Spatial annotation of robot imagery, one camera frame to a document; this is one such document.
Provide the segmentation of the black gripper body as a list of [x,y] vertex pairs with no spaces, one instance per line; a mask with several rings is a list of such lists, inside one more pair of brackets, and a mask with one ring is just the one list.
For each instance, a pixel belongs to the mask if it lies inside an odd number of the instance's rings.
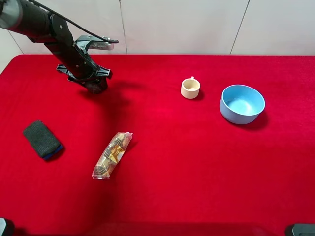
[[78,84],[100,83],[112,77],[112,71],[98,65],[88,53],[76,44],[56,44],[56,57],[61,62],[57,71],[68,76],[69,80]]

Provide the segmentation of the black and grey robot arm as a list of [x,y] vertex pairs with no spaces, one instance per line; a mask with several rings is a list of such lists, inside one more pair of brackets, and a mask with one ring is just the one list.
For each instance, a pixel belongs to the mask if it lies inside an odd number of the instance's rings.
[[0,27],[44,44],[69,81],[94,92],[107,88],[112,72],[98,65],[88,49],[111,50],[118,40],[98,36],[35,0],[2,0]]

